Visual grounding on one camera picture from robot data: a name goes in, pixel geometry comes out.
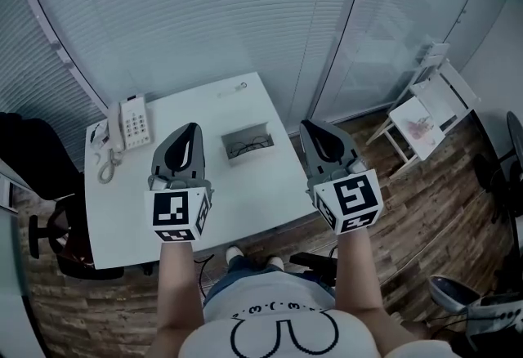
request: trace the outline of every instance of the jeans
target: jeans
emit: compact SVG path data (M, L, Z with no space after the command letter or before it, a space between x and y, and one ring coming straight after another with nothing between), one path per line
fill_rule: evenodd
M269 272L282 272L277 266L269 265L267 268L260 270L250 259L246 257L233 257L229 262L229 270L227 275L224 276L221 280L213 285L209 290L203 305L207 305L208 302L212 300L214 296L218 293L229 287L229 285L235 283L242 278L249 276L267 274ZM301 272L288 272L290 275L295 275L298 278L303 278L304 280L312 281L317 283L322 289L334 297L334 290L329 287L327 284L320 281L320 277L317 275L303 274Z

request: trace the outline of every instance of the white shirt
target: white shirt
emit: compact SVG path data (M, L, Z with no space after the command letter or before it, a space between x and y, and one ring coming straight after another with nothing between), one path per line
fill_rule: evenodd
M334 298L318 284L283 272L236 281L204 308L206 324L184 342L180 358L380 357L367 327L329 310ZM387 358L455 357L441 341L404 345Z

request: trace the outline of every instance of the black and white square pattern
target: black and white square pattern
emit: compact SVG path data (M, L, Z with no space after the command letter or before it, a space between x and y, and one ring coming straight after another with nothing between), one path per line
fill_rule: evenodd
M164 242L183 242L195 240L192 231L185 230L155 230L156 234L162 238Z
M370 213L363 214L359 217L349 218L342 223L342 233L346 231L357 229L358 227L364 227L373 222L374 217L378 214L377 211L371 211Z
M378 205L373 188L365 175L336 182L334 189L344 216Z
M324 217L325 221L331 226L333 230L336 228L336 217L330 211L327 204L321 199L320 195L316 193L316 208L320 214Z
M187 192L154 194L153 226L189 224L189 195Z
M199 207L198 218L196 219L196 229L202 235L203 227L205 226L205 221L207 220L207 215L209 213L209 202L207 196L203 196L202 205Z

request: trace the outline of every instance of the person's left arm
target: person's left arm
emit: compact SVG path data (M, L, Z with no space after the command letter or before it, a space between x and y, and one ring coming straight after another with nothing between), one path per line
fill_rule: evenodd
M158 332L149 358L178 356L182 343L203 325L203 308L190 243L162 244L158 282Z

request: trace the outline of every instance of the white telephone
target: white telephone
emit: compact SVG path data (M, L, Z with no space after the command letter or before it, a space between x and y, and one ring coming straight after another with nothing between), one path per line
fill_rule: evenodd
M114 168L122 163L123 152L152 143L147 109L143 95L130 96L124 101L115 102L107 114L109 133L109 159L98 172L98 181L108 184L114 176Z

